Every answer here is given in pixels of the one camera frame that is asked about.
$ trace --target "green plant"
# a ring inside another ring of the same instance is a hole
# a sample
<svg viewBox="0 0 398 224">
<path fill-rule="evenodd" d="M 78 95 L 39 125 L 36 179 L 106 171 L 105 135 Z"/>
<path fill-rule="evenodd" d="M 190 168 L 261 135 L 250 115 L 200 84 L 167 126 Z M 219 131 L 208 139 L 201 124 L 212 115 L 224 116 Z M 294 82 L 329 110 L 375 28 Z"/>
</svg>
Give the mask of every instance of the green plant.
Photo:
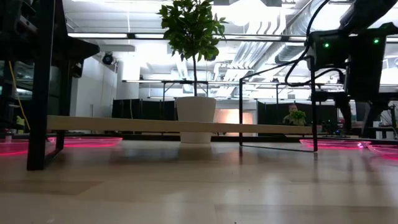
<svg viewBox="0 0 398 224">
<path fill-rule="evenodd" d="M 159 15 L 162 16 L 162 28 L 168 28 L 163 38 L 169 40 L 173 55 L 178 52 L 181 61 L 192 57 L 193 60 L 193 89 L 197 93 L 197 60 L 211 60 L 219 54 L 216 45 L 219 38 L 213 33 L 224 36 L 225 18 L 219 20 L 211 12 L 213 0 L 174 0 L 171 6 L 162 6 Z"/>
<path fill-rule="evenodd" d="M 305 112 L 304 111 L 293 111 L 292 120 L 294 125 L 305 126 Z"/>
<path fill-rule="evenodd" d="M 293 119 L 302 119 L 305 118 L 305 112 L 304 111 L 293 111 L 292 112 L 292 118 Z"/>
</svg>

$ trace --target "pink glowing platform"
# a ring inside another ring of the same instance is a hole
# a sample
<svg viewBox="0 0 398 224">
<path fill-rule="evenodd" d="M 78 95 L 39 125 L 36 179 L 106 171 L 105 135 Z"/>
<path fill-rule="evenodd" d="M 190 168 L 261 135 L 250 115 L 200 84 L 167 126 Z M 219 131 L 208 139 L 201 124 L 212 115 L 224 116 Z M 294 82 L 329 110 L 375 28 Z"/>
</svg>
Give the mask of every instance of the pink glowing platform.
<svg viewBox="0 0 398 224">
<path fill-rule="evenodd" d="M 300 139 L 301 144 L 305 147 L 313 148 L 313 140 L 312 139 Z M 349 140 L 318 140 L 318 148 L 319 149 L 364 149 L 368 145 L 370 145 L 370 141 L 349 141 Z"/>
<path fill-rule="evenodd" d="M 398 145 L 370 145 L 368 148 L 386 159 L 398 159 Z"/>
<path fill-rule="evenodd" d="M 114 137 L 65 137 L 65 147 L 113 147 L 122 140 Z M 55 144 L 57 138 L 49 138 L 49 141 Z"/>
<path fill-rule="evenodd" d="M 28 140 L 0 139 L 0 156 L 16 156 L 26 154 L 28 146 Z"/>
</svg>

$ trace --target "potted plant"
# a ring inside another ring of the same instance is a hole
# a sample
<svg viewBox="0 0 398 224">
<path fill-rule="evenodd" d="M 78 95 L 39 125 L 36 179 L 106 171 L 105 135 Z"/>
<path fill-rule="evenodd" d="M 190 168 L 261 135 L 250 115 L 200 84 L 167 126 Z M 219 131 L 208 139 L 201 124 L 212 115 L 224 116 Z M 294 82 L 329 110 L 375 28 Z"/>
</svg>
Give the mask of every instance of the potted plant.
<svg viewBox="0 0 398 224">
<path fill-rule="evenodd" d="M 305 126 L 306 125 L 304 111 L 299 111 L 299 110 L 293 111 L 291 116 L 292 116 L 293 125 L 297 125 L 297 126 Z"/>
<path fill-rule="evenodd" d="M 213 122 L 216 100 L 199 97 L 197 90 L 197 62 L 201 59 L 212 60 L 219 51 L 216 47 L 220 38 L 225 39 L 225 18 L 213 17 L 212 0 L 174 0 L 170 6 L 162 6 L 162 28 L 167 28 L 164 39 L 181 60 L 193 60 L 193 97 L 177 99 L 178 119 L 182 121 Z M 181 133 L 181 142 L 210 142 L 211 133 Z"/>
</svg>

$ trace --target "black wire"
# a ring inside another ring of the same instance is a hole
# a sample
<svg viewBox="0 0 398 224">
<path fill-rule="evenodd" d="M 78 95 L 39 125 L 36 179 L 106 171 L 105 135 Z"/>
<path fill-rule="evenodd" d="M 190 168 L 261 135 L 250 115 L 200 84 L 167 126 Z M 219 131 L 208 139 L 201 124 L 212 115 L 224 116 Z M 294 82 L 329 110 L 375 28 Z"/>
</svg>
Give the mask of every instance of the black wire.
<svg viewBox="0 0 398 224">
<path fill-rule="evenodd" d="M 317 15 L 318 15 L 318 13 L 321 11 L 321 9 L 322 9 L 324 6 L 326 6 L 326 4 L 328 4 L 329 1 L 330 1 L 330 0 L 325 0 L 325 1 L 318 7 L 318 9 L 314 12 L 314 14 L 312 15 L 312 17 L 311 17 L 311 19 L 310 19 L 310 22 L 308 23 L 308 26 L 307 26 L 307 33 L 306 33 L 307 39 L 308 39 L 308 37 L 310 36 L 310 33 L 311 33 L 311 26 L 312 26 L 312 24 L 313 24 L 315 18 L 317 17 Z M 302 53 L 301 56 L 299 57 L 300 60 L 304 58 L 304 56 L 307 54 L 308 50 L 310 50 L 310 45 L 307 43 L 306 46 L 305 46 L 305 50 L 303 51 L 303 53 Z M 291 68 L 289 69 L 289 71 L 287 72 L 287 74 L 286 74 L 286 76 L 285 76 L 285 84 L 286 84 L 286 85 L 288 85 L 288 86 L 293 86 L 293 85 L 291 85 L 291 84 L 287 81 L 287 79 L 289 78 L 290 74 L 293 72 L 293 69 L 297 66 L 297 64 L 299 63 L 300 60 L 298 60 L 296 63 L 294 63 L 294 64 L 291 66 Z"/>
<path fill-rule="evenodd" d="M 326 74 L 326 73 L 329 73 L 329 72 L 338 72 L 339 75 L 344 75 L 344 73 L 343 73 L 340 69 L 338 69 L 338 68 L 330 68 L 330 69 L 328 69 L 328 70 L 325 70 L 325 71 L 321 72 L 321 74 L 317 75 L 317 76 L 314 78 L 314 81 L 315 81 L 317 78 L 319 78 L 319 77 L 321 77 L 322 75 L 324 75 L 324 74 Z M 305 86 L 305 85 L 309 84 L 310 82 L 311 82 L 311 79 L 309 79 L 308 81 L 303 82 L 303 83 L 293 83 L 293 84 L 289 84 L 289 86 L 290 86 L 290 87 Z"/>
</svg>

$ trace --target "white wall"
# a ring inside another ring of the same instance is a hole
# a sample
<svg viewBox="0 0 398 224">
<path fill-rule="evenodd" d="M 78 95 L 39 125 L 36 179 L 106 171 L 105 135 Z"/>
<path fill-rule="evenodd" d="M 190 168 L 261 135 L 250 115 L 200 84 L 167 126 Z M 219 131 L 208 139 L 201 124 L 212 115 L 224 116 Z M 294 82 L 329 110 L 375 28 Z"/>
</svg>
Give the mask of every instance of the white wall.
<svg viewBox="0 0 398 224">
<path fill-rule="evenodd" d="M 116 81 L 117 75 L 101 62 L 86 59 L 83 75 L 72 82 L 70 116 L 111 117 Z"/>
<path fill-rule="evenodd" d="M 123 80 L 139 80 L 139 67 L 132 66 L 132 61 L 118 62 L 118 79 L 116 85 L 116 99 L 138 99 L 139 83 L 125 83 Z"/>
</svg>

